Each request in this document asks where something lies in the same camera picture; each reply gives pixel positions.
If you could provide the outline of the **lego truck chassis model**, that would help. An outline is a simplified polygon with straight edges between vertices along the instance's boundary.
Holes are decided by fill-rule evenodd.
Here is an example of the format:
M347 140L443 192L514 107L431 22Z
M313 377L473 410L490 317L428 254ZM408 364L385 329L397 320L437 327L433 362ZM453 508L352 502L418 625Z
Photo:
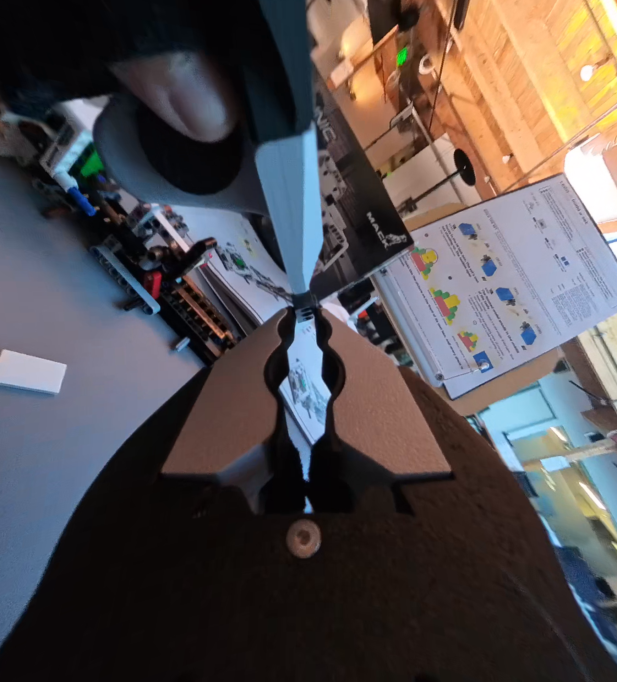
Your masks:
M123 310L161 316L175 351L189 347L210 366L237 343L217 307L190 276L215 239L193 241L181 215L124 191L100 158L93 127L105 99L74 99L43 119L0 102L0 156L14 160L48 201L45 217L73 216L91 231L92 258L125 296Z

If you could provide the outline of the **lego instruction booklet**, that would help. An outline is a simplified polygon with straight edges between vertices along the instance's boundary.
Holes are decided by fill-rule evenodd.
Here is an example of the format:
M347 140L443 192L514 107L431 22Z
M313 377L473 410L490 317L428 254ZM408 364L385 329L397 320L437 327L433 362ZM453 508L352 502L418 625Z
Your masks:
M248 336L289 306L287 276L272 260L251 223L219 209L171 205L194 241L212 237L217 245L200 267L206 280L241 332ZM325 431L330 392L321 377L323 354L315 321L297 321L287 350L289 372L279 391L305 438L314 444Z

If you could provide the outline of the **white rectangular block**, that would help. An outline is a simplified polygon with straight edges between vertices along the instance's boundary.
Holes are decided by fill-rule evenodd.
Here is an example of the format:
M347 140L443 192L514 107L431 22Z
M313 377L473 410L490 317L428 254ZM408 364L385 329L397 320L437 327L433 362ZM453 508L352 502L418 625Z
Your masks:
M56 396L67 365L29 354L0 351L0 387Z

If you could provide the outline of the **black lego set box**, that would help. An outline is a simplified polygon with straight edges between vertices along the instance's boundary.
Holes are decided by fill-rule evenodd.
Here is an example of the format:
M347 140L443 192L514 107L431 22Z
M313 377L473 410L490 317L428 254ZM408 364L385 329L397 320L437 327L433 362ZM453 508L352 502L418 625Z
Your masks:
M311 292L324 300L403 255L413 239L320 76L313 90L323 246Z

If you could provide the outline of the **laminated instruction sheet board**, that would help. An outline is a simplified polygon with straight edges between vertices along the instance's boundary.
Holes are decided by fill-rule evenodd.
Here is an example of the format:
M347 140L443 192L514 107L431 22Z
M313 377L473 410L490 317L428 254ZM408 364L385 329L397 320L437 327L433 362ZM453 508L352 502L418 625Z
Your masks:
M617 313L617 257L563 173L416 228L374 280L451 401Z

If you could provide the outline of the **person's left hand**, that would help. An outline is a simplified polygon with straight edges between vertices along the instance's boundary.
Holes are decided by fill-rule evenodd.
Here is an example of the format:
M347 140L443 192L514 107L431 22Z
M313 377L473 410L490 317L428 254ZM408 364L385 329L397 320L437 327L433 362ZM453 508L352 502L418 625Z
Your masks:
M220 142L238 124L233 87L201 53L186 50L135 57L109 69L153 114L194 141Z

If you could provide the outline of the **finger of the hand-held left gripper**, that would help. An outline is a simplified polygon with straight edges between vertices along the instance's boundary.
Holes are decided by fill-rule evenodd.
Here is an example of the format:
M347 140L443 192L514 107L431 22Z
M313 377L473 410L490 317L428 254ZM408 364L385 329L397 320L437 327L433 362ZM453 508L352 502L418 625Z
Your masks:
M323 243L313 64L304 1L260 1L282 67L255 166L292 293L308 293Z

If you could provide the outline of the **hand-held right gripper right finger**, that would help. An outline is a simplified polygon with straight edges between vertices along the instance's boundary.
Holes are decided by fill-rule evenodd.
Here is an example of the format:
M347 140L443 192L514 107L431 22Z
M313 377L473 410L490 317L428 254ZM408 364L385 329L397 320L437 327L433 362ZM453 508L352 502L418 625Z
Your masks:
M331 312L315 312L329 390L315 465L336 482L444 480L452 469L431 427L384 352Z

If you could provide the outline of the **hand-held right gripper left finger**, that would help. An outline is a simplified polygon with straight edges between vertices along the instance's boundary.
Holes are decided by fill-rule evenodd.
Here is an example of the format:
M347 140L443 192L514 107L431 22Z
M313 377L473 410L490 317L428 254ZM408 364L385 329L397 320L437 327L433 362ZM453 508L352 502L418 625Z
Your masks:
M162 476L236 488L256 513L296 511L296 447L279 392L295 325L284 308L211 367Z

